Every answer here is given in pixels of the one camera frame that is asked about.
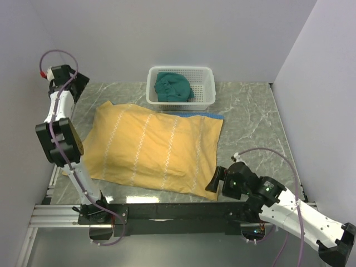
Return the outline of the blue yellow Pikachu pillowcase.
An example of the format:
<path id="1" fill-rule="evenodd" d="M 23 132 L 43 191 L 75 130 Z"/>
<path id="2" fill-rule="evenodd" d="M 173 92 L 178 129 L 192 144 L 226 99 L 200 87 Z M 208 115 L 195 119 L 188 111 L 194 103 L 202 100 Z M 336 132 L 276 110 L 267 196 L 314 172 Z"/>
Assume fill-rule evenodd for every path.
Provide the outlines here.
<path id="1" fill-rule="evenodd" d="M 96 180 L 215 201 L 217 194 L 206 187 L 216 169 L 222 126 L 220 118 L 105 102 L 84 140 L 83 161 Z"/>

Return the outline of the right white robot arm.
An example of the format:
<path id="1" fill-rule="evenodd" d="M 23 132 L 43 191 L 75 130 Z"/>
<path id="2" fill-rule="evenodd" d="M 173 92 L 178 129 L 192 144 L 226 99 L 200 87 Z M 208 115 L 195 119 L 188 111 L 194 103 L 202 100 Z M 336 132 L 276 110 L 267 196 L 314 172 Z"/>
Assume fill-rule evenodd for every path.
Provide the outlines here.
<path id="1" fill-rule="evenodd" d="M 244 208 L 247 220 L 272 223 L 301 238 L 328 265 L 346 266 L 355 241 L 355 225 L 323 215 L 297 200 L 274 178 L 253 173 L 244 162 L 235 162 L 229 168 L 218 166 L 205 190 L 217 192 L 220 181 L 224 196 L 240 199 L 247 195 Z"/>

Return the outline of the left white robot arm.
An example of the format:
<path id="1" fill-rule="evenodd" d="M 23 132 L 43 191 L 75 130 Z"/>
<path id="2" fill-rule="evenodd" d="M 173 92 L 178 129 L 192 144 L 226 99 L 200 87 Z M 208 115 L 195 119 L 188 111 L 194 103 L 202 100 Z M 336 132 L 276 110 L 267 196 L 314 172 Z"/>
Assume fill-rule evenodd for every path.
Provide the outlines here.
<path id="1" fill-rule="evenodd" d="M 69 65 L 51 67 L 41 76 L 49 81 L 51 100 L 48 115 L 35 131 L 50 163 L 62 169 L 79 193 L 81 206 L 75 211 L 92 224 L 112 219 L 111 209 L 101 190 L 94 184 L 83 162 L 84 147 L 71 116 L 89 78 Z"/>

